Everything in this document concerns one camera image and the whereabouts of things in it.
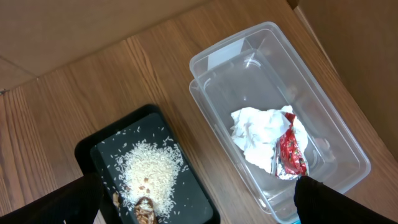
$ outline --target uncooked rice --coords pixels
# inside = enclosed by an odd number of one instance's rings
[[[123,180],[120,194],[123,206],[129,210],[141,197],[149,197],[154,203],[155,214],[169,217],[175,202],[173,186],[183,164],[180,149],[174,147],[157,147],[157,144],[146,143],[146,140],[133,145],[133,149],[116,158],[119,179]]]

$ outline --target red foil wrapper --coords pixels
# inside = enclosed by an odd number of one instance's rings
[[[303,155],[294,136],[293,121],[296,115],[286,113],[285,117],[290,121],[289,129],[279,138],[280,160],[287,174],[308,175]]]

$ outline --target clear plastic container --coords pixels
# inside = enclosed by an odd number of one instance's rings
[[[296,180],[248,163],[231,139],[231,113],[292,105],[308,132],[310,177],[345,193],[370,170],[369,159],[282,31],[265,22],[211,46],[190,62],[190,91],[259,206],[280,223],[299,220]]]

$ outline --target black tray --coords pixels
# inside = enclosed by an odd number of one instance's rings
[[[118,211],[113,205],[112,194],[116,190],[120,190],[121,181],[118,179],[119,173],[114,169],[116,161],[111,155],[114,157],[115,154],[121,155],[128,152],[132,149],[132,144],[144,139],[147,143],[156,142],[158,146],[162,146],[163,140],[167,136],[174,140],[174,142],[166,141],[168,146],[177,144],[181,150],[160,109],[154,105],[145,105],[78,143],[75,149],[75,157],[83,175],[96,172],[106,182],[106,185],[104,185],[105,197],[100,210],[107,223],[138,224],[134,211],[128,212],[124,207],[121,207],[121,210]],[[127,147],[122,150],[124,143],[127,143]],[[185,166],[188,169],[178,173],[172,199],[176,202],[176,205],[170,212],[170,218],[165,221],[173,224],[220,223],[220,215],[214,203],[198,179],[196,172],[192,169],[192,165],[183,150],[181,150],[181,153],[184,160],[182,169]]]

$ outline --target crumpled white tissue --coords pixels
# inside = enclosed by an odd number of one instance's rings
[[[261,111],[248,107],[231,113],[234,119],[232,140],[244,151],[248,162],[268,173],[272,172],[277,141],[290,126],[285,112],[293,113],[293,108],[284,106],[281,110]],[[298,147],[304,153],[308,144],[307,132],[297,118],[293,121],[293,128]]]

